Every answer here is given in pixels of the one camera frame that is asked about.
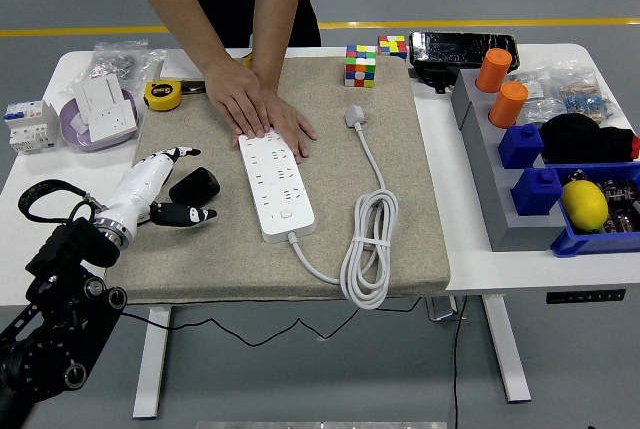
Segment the person's right hand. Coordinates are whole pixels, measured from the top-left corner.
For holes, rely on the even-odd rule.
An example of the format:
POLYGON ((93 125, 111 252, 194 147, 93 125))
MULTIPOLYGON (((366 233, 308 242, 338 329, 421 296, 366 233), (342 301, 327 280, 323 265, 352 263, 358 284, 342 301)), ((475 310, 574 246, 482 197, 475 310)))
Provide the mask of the person's right hand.
POLYGON ((263 137, 270 129, 256 75, 225 56, 202 70, 206 93, 235 136, 263 137))

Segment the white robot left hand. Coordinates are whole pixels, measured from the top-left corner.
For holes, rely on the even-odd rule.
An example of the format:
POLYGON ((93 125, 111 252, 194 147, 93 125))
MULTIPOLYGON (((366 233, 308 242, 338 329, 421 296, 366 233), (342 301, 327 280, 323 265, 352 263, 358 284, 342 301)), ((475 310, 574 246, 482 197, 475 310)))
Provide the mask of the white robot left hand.
POLYGON ((174 163, 181 157, 197 156, 200 150, 174 147, 142 159, 118 183, 106 208, 96 213, 95 227, 120 250, 133 243, 139 222, 147 218, 159 226, 192 227, 213 219, 217 212, 179 203, 156 203, 155 198, 174 163))

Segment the person's left hand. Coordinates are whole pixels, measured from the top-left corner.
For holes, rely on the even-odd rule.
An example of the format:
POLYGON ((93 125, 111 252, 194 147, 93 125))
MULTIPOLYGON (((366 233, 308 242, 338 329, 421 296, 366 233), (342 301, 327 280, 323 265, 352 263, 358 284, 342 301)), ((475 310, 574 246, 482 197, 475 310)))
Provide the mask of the person's left hand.
POLYGON ((251 125, 258 120, 258 111, 256 103, 247 93, 234 96, 230 102, 226 103, 231 119, 230 127, 234 133, 233 147, 239 147, 241 135, 249 139, 261 138, 269 131, 275 130, 292 151, 295 162, 301 163, 309 156, 306 139, 313 141, 317 139, 311 123, 294 106, 279 96, 276 86, 260 87, 259 95, 266 110, 269 129, 258 129, 256 125, 251 125))

